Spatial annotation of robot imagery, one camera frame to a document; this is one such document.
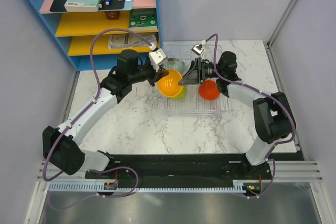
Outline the yellow-orange bowl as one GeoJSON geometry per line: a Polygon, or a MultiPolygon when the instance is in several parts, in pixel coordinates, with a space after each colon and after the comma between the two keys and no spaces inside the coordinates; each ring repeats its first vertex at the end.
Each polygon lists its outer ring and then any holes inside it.
{"type": "Polygon", "coordinates": [[[159,92],[168,98],[179,95],[183,89],[179,82],[182,80],[181,74],[175,69],[167,69],[168,75],[157,82],[159,92]]]}

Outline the mint green flower bowl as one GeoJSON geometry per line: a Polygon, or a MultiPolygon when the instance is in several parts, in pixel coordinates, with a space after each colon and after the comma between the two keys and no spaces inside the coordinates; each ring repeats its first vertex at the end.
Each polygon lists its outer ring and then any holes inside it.
{"type": "Polygon", "coordinates": [[[169,58],[167,61],[167,68],[174,69],[180,74],[183,74],[186,69],[186,64],[183,60],[177,58],[169,58]]]}

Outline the red-orange bowl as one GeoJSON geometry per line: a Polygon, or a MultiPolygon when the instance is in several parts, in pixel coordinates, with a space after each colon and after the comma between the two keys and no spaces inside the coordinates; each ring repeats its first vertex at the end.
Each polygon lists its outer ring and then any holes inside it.
{"type": "Polygon", "coordinates": [[[213,80],[204,81],[199,86],[198,93],[203,99],[209,101],[216,100],[220,95],[217,84],[213,80]]]}

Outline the lime green bowl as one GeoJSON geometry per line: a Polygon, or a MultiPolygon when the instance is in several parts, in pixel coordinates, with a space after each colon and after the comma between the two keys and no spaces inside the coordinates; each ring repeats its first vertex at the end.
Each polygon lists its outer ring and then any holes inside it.
{"type": "Polygon", "coordinates": [[[184,98],[186,96],[186,92],[187,92],[186,86],[182,86],[181,91],[177,95],[171,97],[171,99],[173,99],[173,100],[180,100],[180,99],[182,99],[182,98],[184,98]]]}

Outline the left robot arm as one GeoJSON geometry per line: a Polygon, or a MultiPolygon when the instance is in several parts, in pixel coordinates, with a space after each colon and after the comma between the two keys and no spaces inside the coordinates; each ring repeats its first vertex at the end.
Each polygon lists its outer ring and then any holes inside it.
{"type": "Polygon", "coordinates": [[[132,85],[147,81],[154,86],[168,75],[163,68],[167,55],[162,49],[150,52],[140,65],[139,54],[124,50],[117,58],[117,65],[98,81],[98,90],[92,98],[70,119],[53,128],[48,126],[42,133],[43,157],[62,173],[73,175],[81,168],[97,170],[103,178],[111,178],[115,165],[102,151],[83,151],[80,144],[91,128],[131,92],[132,85]]]}

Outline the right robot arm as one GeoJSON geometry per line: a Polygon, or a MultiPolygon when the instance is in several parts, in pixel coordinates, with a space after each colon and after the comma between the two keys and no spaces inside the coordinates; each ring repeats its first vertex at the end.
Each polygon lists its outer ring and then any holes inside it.
{"type": "Polygon", "coordinates": [[[231,51],[213,61],[198,57],[191,62],[179,85],[202,84],[207,79],[216,78],[217,89],[222,95],[253,109],[257,137],[240,166],[241,174],[251,179],[259,173],[259,165],[267,161],[280,140],[294,134],[296,123],[286,95],[282,92],[267,94],[244,84],[236,73],[236,59],[236,54],[231,51]]]}

